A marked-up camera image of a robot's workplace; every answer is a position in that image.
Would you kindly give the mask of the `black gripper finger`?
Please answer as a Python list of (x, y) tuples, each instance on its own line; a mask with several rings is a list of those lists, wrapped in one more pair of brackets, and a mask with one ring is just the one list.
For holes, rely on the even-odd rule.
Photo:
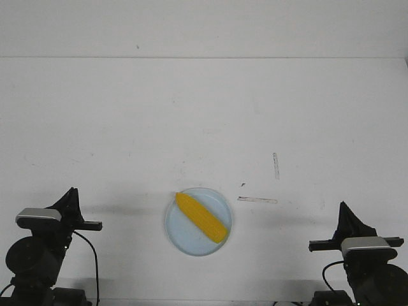
[(76, 223), (84, 223), (85, 220), (82, 216), (82, 212), (80, 210), (80, 203), (79, 203), (79, 193), (77, 188), (72, 189), (72, 197), (71, 197), (71, 215), (72, 218), (75, 220)]
[(345, 234), (346, 234), (346, 203), (344, 201), (340, 202), (339, 206), (339, 217), (338, 217), (338, 224), (337, 228), (333, 234), (332, 239), (334, 241), (343, 241)]
[(377, 232), (375, 228), (372, 228), (364, 224), (347, 206), (347, 204), (341, 202), (341, 237), (376, 237)]
[(75, 220), (75, 188), (71, 187), (61, 199), (47, 207), (60, 213), (61, 221), (73, 223)]

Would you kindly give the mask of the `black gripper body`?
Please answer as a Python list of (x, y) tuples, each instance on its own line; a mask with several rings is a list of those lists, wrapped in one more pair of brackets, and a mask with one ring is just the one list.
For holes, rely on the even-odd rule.
[[(400, 237), (352, 237), (346, 238), (343, 242), (351, 241), (360, 245), (380, 245), (381, 242), (385, 242), (390, 247), (400, 247), (404, 243), (404, 239)], [(332, 251), (341, 250), (341, 242), (338, 240), (311, 240), (309, 242), (309, 251)]]
[(57, 231), (101, 231), (101, 221), (84, 221), (84, 222), (61, 222)]

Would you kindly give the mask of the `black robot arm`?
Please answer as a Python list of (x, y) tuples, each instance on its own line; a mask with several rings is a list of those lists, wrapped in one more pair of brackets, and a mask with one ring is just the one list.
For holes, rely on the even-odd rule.
[(14, 274), (1, 305), (92, 305), (83, 289), (58, 288), (57, 278), (73, 235), (101, 231), (100, 221), (85, 221), (78, 189), (70, 188), (61, 199), (45, 208), (25, 208), (15, 218), (31, 235), (15, 242), (6, 254), (6, 266)]
[[(339, 206), (339, 218), (333, 237), (311, 240), (309, 251), (340, 251), (342, 260), (326, 265), (322, 278), (327, 291), (315, 291), (311, 305), (407, 305), (407, 272), (389, 261), (398, 256), (404, 244), (400, 237), (381, 237), (364, 224), (345, 202)], [(353, 298), (334, 289), (326, 278), (332, 266), (342, 265)]]

